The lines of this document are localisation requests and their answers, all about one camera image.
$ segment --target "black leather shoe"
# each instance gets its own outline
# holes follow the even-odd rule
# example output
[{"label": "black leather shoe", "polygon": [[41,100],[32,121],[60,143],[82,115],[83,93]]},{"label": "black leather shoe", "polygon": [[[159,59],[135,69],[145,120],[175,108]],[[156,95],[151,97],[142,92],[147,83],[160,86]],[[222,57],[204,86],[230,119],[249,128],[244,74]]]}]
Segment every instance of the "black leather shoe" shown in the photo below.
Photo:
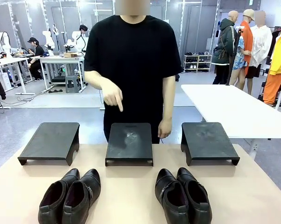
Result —
[{"label": "black leather shoe", "polygon": [[177,180],[183,185],[189,201],[190,224],[210,224],[212,210],[206,189],[183,167],[178,170]]},{"label": "black leather shoe", "polygon": [[72,169],[60,180],[48,188],[39,207],[40,224],[61,224],[63,204],[70,185],[79,180],[79,170]]},{"label": "black leather shoe", "polygon": [[168,224],[189,224],[188,200],[182,184],[167,170],[160,170],[155,195],[163,207]]},{"label": "black leather shoe", "polygon": [[85,224],[89,209],[101,192],[100,176],[91,169],[75,181],[66,196],[63,207],[63,224]]}]

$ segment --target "slanted black platform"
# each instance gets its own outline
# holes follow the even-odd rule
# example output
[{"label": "slanted black platform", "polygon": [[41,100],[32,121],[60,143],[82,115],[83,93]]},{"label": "slanted black platform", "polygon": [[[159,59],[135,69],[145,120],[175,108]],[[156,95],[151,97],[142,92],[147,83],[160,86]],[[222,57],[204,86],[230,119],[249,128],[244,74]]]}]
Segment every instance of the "slanted black platform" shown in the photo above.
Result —
[{"label": "slanted black platform", "polygon": [[240,160],[220,123],[183,123],[181,150],[188,166],[192,160],[231,160],[237,166]]},{"label": "slanted black platform", "polygon": [[79,150],[79,123],[42,123],[24,148],[18,160],[66,160],[72,164],[74,151]]},{"label": "slanted black platform", "polygon": [[105,166],[117,161],[153,166],[151,125],[114,123],[108,141]]}]

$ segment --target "white hoodie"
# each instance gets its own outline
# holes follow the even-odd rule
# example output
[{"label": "white hoodie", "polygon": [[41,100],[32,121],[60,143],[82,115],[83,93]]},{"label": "white hoodie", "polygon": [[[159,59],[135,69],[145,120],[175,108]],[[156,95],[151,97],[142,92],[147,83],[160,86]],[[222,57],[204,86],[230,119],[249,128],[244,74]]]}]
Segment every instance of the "white hoodie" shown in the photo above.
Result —
[{"label": "white hoodie", "polygon": [[266,25],[260,28],[257,25],[251,27],[251,31],[253,33],[253,49],[249,66],[258,67],[268,56],[272,42],[272,33]]}]

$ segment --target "black t-shirt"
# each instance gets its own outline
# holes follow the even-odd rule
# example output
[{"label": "black t-shirt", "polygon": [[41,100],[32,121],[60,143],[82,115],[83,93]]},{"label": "black t-shirt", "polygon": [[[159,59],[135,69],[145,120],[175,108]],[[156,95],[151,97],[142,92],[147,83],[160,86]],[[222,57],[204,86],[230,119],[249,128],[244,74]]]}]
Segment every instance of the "black t-shirt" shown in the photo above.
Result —
[{"label": "black t-shirt", "polygon": [[41,55],[44,55],[44,50],[43,50],[43,48],[42,48],[40,45],[38,45],[38,46],[36,47],[35,56],[41,56]]},{"label": "black t-shirt", "polygon": [[171,26],[146,16],[129,24],[113,15],[92,28],[85,71],[97,71],[123,93],[123,112],[105,104],[105,125],[114,122],[159,123],[163,114],[162,80],[182,71]]}]

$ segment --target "dark green jacket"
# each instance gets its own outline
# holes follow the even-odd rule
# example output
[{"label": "dark green jacket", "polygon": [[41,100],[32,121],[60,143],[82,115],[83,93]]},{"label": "dark green jacket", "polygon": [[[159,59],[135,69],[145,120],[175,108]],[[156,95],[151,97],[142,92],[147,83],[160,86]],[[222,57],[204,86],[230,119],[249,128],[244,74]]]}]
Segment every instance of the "dark green jacket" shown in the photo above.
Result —
[{"label": "dark green jacket", "polygon": [[212,63],[228,64],[229,57],[233,54],[233,46],[235,43],[237,32],[234,29],[235,23],[228,19],[223,19],[220,24],[220,36],[218,39],[218,47],[212,57]]}]

